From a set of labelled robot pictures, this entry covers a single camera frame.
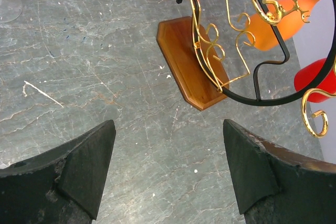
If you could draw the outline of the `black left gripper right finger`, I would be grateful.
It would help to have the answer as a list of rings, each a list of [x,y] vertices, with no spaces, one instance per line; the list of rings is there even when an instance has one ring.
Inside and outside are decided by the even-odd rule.
[[[335,223],[335,164],[293,152],[229,119],[223,136],[246,223]]]

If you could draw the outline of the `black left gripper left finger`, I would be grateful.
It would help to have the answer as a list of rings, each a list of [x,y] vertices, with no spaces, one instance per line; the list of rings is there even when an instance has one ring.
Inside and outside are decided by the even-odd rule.
[[[98,216],[116,128],[83,135],[1,169],[1,223],[92,223]]]

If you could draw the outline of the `clear wine glass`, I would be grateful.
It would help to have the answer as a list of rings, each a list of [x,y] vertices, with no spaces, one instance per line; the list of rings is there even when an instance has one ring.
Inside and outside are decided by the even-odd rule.
[[[1,23],[8,23],[17,19],[23,10],[21,0],[1,0]]]

